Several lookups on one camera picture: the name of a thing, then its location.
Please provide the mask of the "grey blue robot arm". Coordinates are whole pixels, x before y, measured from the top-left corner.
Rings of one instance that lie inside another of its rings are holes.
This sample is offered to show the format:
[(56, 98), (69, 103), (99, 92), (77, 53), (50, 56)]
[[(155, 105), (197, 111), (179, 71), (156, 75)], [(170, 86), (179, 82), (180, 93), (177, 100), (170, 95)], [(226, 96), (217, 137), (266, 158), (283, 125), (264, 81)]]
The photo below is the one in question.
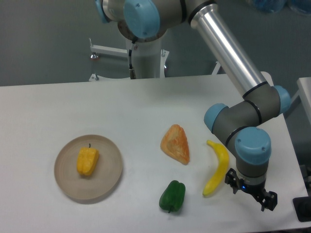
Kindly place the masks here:
[(114, 21), (130, 41), (128, 64), (131, 79), (158, 78), (159, 55), (134, 56), (134, 45), (155, 42), (171, 27), (187, 22), (202, 36), (243, 101), (233, 107), (211, 106), (204, 122), (234, 155), (236, 168), (226, 169), (225, 183), (233, 192), (243, 191), (274, 210), (277, 194), (265, 190), (271, 156), (271, 139), (259, 128), (262, 123), (285, 113), (291, 99), (286, 89), (271, 86), (247, 57), (218, 13), (214, 0), (97, 0), (103, 23)]

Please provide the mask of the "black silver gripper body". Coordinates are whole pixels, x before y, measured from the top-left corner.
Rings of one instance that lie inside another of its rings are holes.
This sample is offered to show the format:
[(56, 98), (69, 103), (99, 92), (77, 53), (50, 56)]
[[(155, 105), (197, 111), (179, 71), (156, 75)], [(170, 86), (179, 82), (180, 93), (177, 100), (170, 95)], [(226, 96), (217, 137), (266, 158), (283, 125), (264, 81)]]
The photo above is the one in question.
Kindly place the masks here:
[(266, 175), (267, 173), (264, 173), (259, 177), (247, 177), (237, 171), (237, 188), (235, 190), (235, 193), (241, 190), (242, 192), (250, 194), (253, 197), (263, 197), (266, 193)]

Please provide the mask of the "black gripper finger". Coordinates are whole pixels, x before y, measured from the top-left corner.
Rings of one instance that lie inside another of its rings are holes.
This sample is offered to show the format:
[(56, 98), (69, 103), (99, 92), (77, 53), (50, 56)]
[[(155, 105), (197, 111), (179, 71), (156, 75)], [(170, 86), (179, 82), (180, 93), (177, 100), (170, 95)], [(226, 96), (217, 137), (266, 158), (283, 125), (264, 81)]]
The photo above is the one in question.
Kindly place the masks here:
[(233, 194), (236, 194), (239, 190), (239, 178), (236, 171), (233, 168), (230, 168), (225, 175), (225, 183), (230, 185), (232, 188)]
[(255, 195), (255, 200), (261, 204), (262, 212), (264, 212), (265, 209), (273, 211), (277, 206), (277, 193), (263, 190)]

